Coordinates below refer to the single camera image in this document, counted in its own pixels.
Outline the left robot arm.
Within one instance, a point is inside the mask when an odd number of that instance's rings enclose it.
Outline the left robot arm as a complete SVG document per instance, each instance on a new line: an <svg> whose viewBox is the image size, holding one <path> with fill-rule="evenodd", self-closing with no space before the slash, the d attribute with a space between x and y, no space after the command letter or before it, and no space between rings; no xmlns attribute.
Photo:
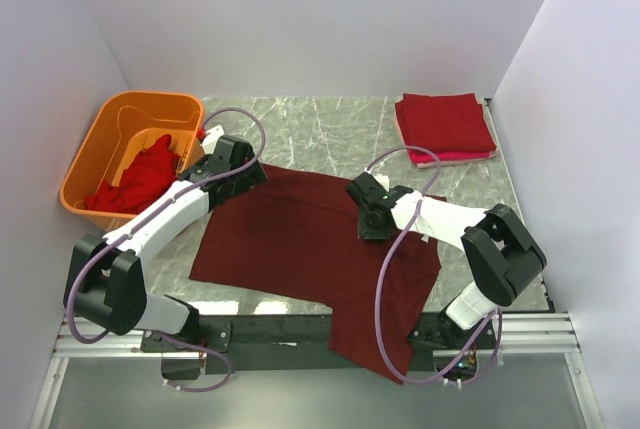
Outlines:
<svg viewBox="0 0 640 429"><path fill-rule="evenodd" d="M266 181L261 148L221 136L210 154L182 172L169 189L124 226L101 238L86 235L72 251L64 295L66 318L77 341L76 317L102 327L105 334L132 330L198 343L198 310L171 296L147 291L144 270L180 232L228 200Z"/></svg>

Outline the dark red t shirt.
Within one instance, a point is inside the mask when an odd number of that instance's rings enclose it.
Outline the dark red t shirt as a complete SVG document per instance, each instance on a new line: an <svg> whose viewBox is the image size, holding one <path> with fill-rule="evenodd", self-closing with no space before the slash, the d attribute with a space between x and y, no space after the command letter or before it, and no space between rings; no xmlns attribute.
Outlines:
<svg viewBox="0 0 640 429"><path fill-rule="evenodd" d="M389 380L374 297L391 244L358 237L344 178L266 165L266 182L213 210L190 279L321 303L328 346Z"/></svg>

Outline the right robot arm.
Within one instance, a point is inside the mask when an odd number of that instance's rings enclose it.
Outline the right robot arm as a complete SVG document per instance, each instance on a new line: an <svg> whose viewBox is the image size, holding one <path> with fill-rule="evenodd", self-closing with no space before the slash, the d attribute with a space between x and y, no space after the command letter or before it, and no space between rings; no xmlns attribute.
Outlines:
<svg viewBox="0 0 640 429"><path fill-rule="evenodd" d="M459 335L491 311L510 306L542 272L547 259L514 210L472 208L388 187L388 178L361 173L346 186L358 210L358 237L389 240L408 229L462 251L473 280L439 315L441 331Z"/></svg>

